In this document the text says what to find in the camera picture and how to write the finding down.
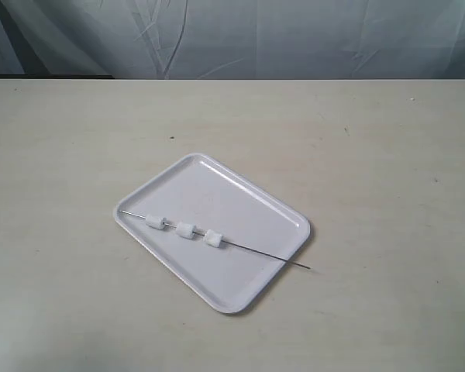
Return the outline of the white marshmallow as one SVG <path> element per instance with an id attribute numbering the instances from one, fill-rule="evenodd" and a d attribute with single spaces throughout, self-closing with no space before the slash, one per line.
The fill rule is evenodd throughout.
<path id="1" fill-rule="evenodd" d="M 148 227 L 152 229 L 162 230 L 166 227 L 167 219 L 163 216 L 155 216 L 148 214 L 145 216 L 144 222 Z"/>
<path id="2" fill-rule="evenodd" d="M 195 225 L 179 222 L 175 227 L 175 232 L 184 239 L 193 239 L 195 234 Z"/>
<path id="3" fill-rule="evenodd" d="M 204 242 L 212 247 L 219 248 L 222 242 L 223 235 L 221 233 L 215 232 L 214 230 L 207 230 L 203 236 Z"/>

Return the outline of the white rectangular plastic tray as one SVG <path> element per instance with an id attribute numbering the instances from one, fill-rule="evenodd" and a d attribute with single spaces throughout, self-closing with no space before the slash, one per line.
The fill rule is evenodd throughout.
<path id="1" fill-rule="evenodd" d="M 174 230 L 147 227 L 140 215 L 163 216 L 221 233 L 227 240 L 310 266 L 311 270 L 233 246 L 214 248 L 201 237 L 179 237 Z M 317 276 L 300 254 L 313 237 L 309 220 L 218 160 L 190 153 L 167 160 L 150 179 L 120 200 L 115 222 L 198 297 L 217 312 L 247 310 L 282 274 Z"/>

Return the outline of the grey wrinkled backdrop curtain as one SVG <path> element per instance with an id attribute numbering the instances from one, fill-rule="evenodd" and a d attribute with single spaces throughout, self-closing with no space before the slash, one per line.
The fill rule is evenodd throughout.
<path id="1" fill-rule="evenodd" d="M 0 1 L 0 75 L 465 79 L 465 1 Z"/>

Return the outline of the thin metal skewer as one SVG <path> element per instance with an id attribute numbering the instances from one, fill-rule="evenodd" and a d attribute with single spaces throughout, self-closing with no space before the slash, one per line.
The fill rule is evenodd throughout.
<path id="1" fill-rule="evenodd" d="M 122 213 L 123 215 L 129 215 L 131 217 L 135 217 L 135 218 L 138 218 L 138 219 L 142 219 L 144 221 L 144 218 L 146 215 L 140 215 L 140 214 L 136 214 L 134 212 L 129 212 L 129 211 L 125 211 L 125 210 L 119 210 L 119 213 Z M 166 224 L 166 227 L 162 230 L 166 230 L 166 229 L 172 229 L 174 230 L 175 232 L 175 227 L 176 227 L 177 224 L 173 224 L 172 222 L 170 222 L 168 219 L 167 219 L 167 224 Z M 203 236 L 204 234 L 206 233 L 206 231 L 203 231 L 201 229 L 199 229 L 197 226 L 195 226 L 195 234 L 194 234 L 194 237 L 193 239 L 198 236 L 198 237 L 201 237 L 202 238 L 202 241 L 204 242 L 203 240 Z M 289 264 L 291 266 L 296 266 L 296 267 L 300 267 L 300 268 L 303 268 L 303 269 L 306 269 L 306 270 L 311 270 L 310 266 L 307 266 L 307 265 L 304 265 L 302 263 L 298 263 L 298 262 L 295 262 L 293 260 L 289 260 L 289 259 L 284 259 L 284 258 L 281 258 L 279 256 L 275 256 L 271 253 L 266 253 L 266 252 L 263 252 L 263 251 L 260 251 L 260 250 L 255 250 L 253 248 L 250 248 L 248 246 L 244 246 L 244 245 L 241 245 L 241 244 L 238 244 L 238 243 L 234 243 L 230 240 L 227 240 L 224 236 L 222 238 L 222 242 L 219 246 L 219 248 L 221 248 L 222 246 L 225 246 L 225 245 L 228 245 L 228 246 L 233 246 L 235 248 L 239 248 L 241 250 L 245 250 L 247 252 L 251 252 L 251 253 L 255 253 L 255 254 L 258 254 L 258 255 L 261 255 L 261 256 L 264 256 L 264 257 L 268 257 L 268 258 L 271 258 L 271 259 L 274 259 L 274 260 L 278 260 L 280 262 L 283 262 L 283 263 L 286 263 L 286 264 Z"/>

